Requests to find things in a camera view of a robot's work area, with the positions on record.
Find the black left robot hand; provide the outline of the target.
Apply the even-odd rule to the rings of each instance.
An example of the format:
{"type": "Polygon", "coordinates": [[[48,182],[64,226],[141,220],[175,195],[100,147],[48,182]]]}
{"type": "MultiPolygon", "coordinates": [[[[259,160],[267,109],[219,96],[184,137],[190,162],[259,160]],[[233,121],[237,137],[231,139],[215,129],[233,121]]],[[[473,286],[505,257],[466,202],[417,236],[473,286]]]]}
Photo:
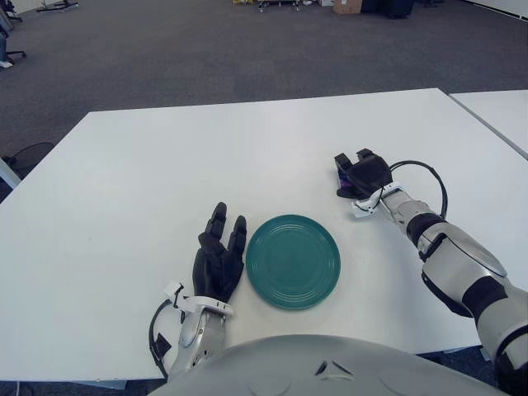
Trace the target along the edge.
{"type": "Polygon", "coordinates": [[[200,247],[192,271],[195,296],[204,296],[228,303],[243,273],[243,253],[247,241],[247,221],[237,217],[227,246],[221,242],[226,222],[227,205],[219,202],[198,236],[200,247]]]}

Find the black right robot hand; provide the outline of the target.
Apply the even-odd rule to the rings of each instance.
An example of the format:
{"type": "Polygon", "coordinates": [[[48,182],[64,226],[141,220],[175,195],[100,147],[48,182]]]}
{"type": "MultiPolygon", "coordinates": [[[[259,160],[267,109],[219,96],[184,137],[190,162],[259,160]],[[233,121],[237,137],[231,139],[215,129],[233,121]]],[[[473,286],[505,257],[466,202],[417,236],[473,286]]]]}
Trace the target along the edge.
{"type": "Polygon", "coordinates": [[[337,196],[366,200],[377,190],[390,184],[393,178],[389,165],[382,157],[367,148],[363,148],[356,154],[358,158],[356,163],[353,163],[344,153],[334,158],[339,183],[337,196]]]}

